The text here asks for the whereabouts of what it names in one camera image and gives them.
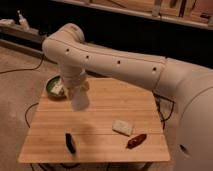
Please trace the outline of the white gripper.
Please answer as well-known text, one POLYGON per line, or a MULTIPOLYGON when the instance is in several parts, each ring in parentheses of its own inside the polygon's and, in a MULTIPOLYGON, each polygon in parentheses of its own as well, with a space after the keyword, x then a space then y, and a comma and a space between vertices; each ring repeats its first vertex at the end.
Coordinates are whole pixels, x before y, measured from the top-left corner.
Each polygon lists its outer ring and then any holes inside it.
POLYGON ((86 79, 64 79, 63 89, 67 98, 73 98, 77 90, 88 91, 89 83, 86 79))

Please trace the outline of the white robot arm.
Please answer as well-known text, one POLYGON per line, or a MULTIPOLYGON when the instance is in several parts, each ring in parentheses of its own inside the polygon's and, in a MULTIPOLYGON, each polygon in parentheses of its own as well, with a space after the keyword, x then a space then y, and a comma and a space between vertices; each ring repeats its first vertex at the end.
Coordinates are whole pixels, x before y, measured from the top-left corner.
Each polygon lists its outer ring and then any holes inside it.
POLYGON ((42 50, 58 64, 69 98, 92 71, 175 102, 179 123, 173 171, 213 171, 213 69, 89 44, 73 23, 45 38, 42 50))

